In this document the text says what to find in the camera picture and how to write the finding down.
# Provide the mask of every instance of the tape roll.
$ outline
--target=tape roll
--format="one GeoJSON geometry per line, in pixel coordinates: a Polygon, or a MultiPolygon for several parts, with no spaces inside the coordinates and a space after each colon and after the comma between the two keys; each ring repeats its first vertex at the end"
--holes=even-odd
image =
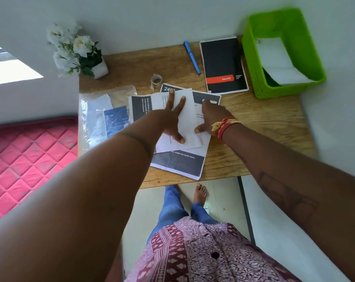
{"type": "Polygon", "coordinates": [[[159,89],[162,85],[163,78],[159,74],[154,74],[152,76],[152,84],[150,86],[150,89],[155,91],[155,89],[159,89]]]}

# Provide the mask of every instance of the purple printed shirt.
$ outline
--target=purple printed shirt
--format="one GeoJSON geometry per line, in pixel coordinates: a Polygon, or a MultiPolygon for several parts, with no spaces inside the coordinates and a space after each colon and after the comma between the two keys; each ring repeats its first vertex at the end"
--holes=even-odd
{"type": "Polygon", "coordinates": [[[300,281],[228,223],[190,217],[152,238],[126,281],[300,281]]]}

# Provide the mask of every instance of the blue leggings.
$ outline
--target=blue leggings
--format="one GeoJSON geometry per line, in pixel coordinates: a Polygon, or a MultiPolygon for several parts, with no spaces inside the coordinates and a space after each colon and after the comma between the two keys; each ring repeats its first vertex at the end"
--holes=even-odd
{"type": "MultiPolygon", "coordinates": [[[[218,221],[210,217],[200,203],[194,203],[191,209],[192,219],[204,224],[217,224],[218,221]]],[[[166,186],[164,193],[164,203],[159,214],[159,219],[156,227],[153,229],[147,244],[154,234],[156,234],[162,227],[169,226],[181,218],[189,216],[188,212],[184,210],[184,206],[180,201],[180,192],[174,185],[166,186]]]]}

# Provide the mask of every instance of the pen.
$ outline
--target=pen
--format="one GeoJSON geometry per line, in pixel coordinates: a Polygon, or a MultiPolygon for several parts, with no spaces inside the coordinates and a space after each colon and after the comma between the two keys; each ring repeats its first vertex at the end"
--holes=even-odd
{"type": "Polygon", "coordinates": [[[189,47],[189,44],[188,44],[187,41],[184,42],[184,46],[185,46],[186,51],[188,52],[189,56],[191,57],[191,60],[192,60],[192,62],[193,62],[194,68],[195,68],[196,71],[197,71],[197,74],[200,75],[200,74],[201,74],[201,71],[200,71],[200,69],[199,69],[199,66],[197,65],[196,60],[194,59],[193,53],[192,53],[191,48],[189,47]]]}

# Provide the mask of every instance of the wood grain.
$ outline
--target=wood grain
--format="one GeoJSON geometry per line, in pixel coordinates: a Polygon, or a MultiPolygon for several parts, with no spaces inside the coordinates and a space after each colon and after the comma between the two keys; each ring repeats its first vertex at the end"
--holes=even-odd
{"type": "MultiPolygon", "coordinates": [[[[194,57],[203,72],[199,43],[190,44],[194,57]]],[[[134,85],[137,94],[152,93],[150,79],[160,74],[168,84],[206,92],[204,73],[197,75],[183,45],[154,48],[104,56],[109,74],[98,79],[80,76],[80,93],[91,93],[116,87],[134,85]]],[[[247,127],[280,142],[307,156],[316,151],[297,95],[257,99],[253,94],[247,64],[242,57],[250,90],[223,95],[224,105],[247,127]]],[[[211,138],[201,180],[248,175],[242,161],[218,139],[211,138]]],[[[141,188],[192,182],[193,179],[150,167],[141,188]]]]}

